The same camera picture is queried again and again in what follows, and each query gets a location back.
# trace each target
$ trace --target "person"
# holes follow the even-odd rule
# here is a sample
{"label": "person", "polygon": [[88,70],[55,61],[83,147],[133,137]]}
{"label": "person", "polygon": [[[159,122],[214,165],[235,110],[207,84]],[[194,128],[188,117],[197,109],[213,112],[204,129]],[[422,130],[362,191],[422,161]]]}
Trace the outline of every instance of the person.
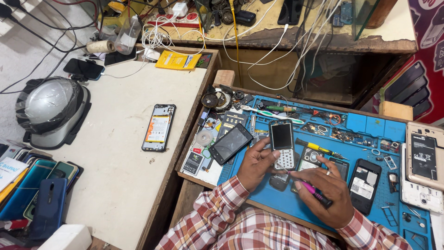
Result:
{"label": "person", "polygon": [[[193,204],[194,211],[171,228],[156,249],[340,249],[326,235],[258,208],[249,207],[236,215],[265,173],[275,173],[270,166],[280,153],[263,149],[269,143],[269,137],[259,140],[246,151],[237,175],[211,192],[202,192]],[[411,250],[400,235],[370,222],[353,208],[347,183],[335,164],[323,157],[317,159],[329,170],[305,169],[290,174],[310,182],[333,204],[325,209],[298,181],[295,195],[322,222],[336,229],[347,249]]]}

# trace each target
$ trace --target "advertisement poster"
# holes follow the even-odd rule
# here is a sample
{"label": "advertisement poster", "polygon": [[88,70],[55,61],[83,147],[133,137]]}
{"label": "advertisement poster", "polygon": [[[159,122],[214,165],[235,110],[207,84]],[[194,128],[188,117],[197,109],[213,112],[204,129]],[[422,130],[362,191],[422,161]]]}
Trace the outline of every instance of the advertisement poster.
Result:
{"label": "advertisement poster", "polygon": [[409,4],[418,52],[370,102],[376,113],[380,101],[409,105],[413,107],[414,120],[441,125],[444,123],[444,0],[409,0]]}

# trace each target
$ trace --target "blue silicone repair mat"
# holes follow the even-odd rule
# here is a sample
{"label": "blue silicone repair mat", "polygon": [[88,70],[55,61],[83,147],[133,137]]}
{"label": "blue silicone repair mat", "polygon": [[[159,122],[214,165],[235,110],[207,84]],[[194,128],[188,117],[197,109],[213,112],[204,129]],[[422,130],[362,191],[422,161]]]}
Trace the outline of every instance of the blue silicone repair mat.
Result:
{"label": "blue silicone repair mat", "polygon": [[[256,96],[255,99],[248,104],[248,106],[255,107],[256,104],[261,101],[273,101],[276,103],[280,102],[283,105],[313,109],[320,112],[328,112],[345,118],[345,121],[342,119],[340,124],[333,126],[328,120],[322,119],[321,117],[313,117],[312,114],[309,113],[300,114],[299,119],[305,120],[306,123],[310,122],[314,126],[324,126],[325,129],[321,127],[322,131],[327,130],[327,132],[324,133],[325,135],[310,133],[308,130],[301,130],[303,125],[293,125],[294,138],[300,138],[303,141],[312,142],[319,145],[320,147],[330,149],[334,152],[342,154],[345,158],[348,158],[349,161],[347,162],[350,164],[350,168],[347,178],[347,184],[350,183],[350,179],[353,174],[356,161],[358,159],[362,158],[381,166],[381,177],[376,190],[376,195],[373,201],[370,215],[367,216],[367,218],[370,221],[382,224],[387,228],[393,230],[394,232],[399,233],[410,243],[412,248],[415,250],[426,250],[432,248],[429,212],[420,208],[410,207],[421,215],[421,219],[418,218],[413,212],[408,209],[408,207],[404,203],[400,201],[400,193],[394,192],[391,194],[389,189],[387,172],[396,173],[398,174],[398,177],[400,176],[399,152],[398,150],[383,150],[381,148],[381,141],[394,141],[399,143],[405,142],[405,123],[387,121],[384,119],[353,113],[341,113],[329,109],[322,109],[293,102],[288,102],[287,104],[286,101],[262,96]],[[244,111],[244,114],[249,115],[249,121],[246,125],[246,128],[248,130],[250,129],[251,115],[256,115],[255,129],[258,130],[268,131],[268,123],[271,120],[274,120],[274,118],[261,116],[256,114],[255,112]],[[331,137],[331,135],[332,129],[334,128],[339,129],[341,132],[344,133],[349,132],[358,134],[363,137],[361,140],[367,141],[367,143],[363,142],[362,144],[357,144],[342,142],[336,138],[333,138]],[[378,156],[374,155],[371,151],[372,149],[379,150],[381,154]],[[302,154],[302,150],[303,146],[295,145],[296,153]],[[235,156],[235,160],[232,165],[225,164],[223,166],[218,184],[225,182],[237,173],[245,152],[246,147],[239,151],[239,153]],[[390,170],[385,161],[376,160],[376,157],[383,158],[384,155],[390,156],[393,159],[397,166],[396,169]],[[317,226],[335,231],[333,228],[330,228],[326,226],[323,222],[321,222],[314,214],[311,213],[304,202],[299,199],[298,195],[290,191],[290,187],[293,183],[292,180],[289,181],[284,192],[280,192],[271,187],[269,185],[269,180],[270,174],[268,173],[264,177],[261,184],[249,196],[249,199],[264,204],[265,206],[271,207],[273,209],[282,211],[299,219],[308,221]],[[399,184],[397,184],[396,189],[398,191],[399,188],[400,186]],[[409,214],[411,216],[410,222],[407,222],[403,219],[403,213]]]}

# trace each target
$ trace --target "hand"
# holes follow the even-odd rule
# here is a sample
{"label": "hand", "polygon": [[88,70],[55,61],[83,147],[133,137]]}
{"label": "hand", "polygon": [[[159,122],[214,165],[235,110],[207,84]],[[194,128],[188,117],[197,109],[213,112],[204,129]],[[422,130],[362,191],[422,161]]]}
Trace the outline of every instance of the hand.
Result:
{"label": "hand", "polygon": [[270,167],[281,153],[277,150],[271,152],[271,149],[263,149],[269,143],[270,137],[263,138],[245,152],[237,176],[242,186],[250,193],[261,183],[266,172],[286,173]]}
{"label": "hand", "polygon": [[347,183],[342,180],[333,162],[320,156],[317,156],[316,159],[327,166],[331,172],[330,175],[327,175],[327,170],[323,168],[292,171],[290,175],[311,183],[321,190],[325,197],[332,200],[331,207],[325,209],[304,185],[299,181],[295,182],[299,197],[314,215],[327,226],[335,229],[343,228],[350,223],[355,213]]}

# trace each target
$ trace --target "clear plastic bottle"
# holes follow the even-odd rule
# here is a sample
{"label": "clear plastic bottle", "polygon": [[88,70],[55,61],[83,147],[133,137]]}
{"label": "clear plastic bottle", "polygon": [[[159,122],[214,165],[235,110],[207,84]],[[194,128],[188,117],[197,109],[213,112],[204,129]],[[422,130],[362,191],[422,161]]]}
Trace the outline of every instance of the clear plastic bottle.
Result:
{"label": "clear plastic bottle", "polygon": [[137,15],[127,18],[114,43],[115,49],[123,55],[131,54],[141,30]]}

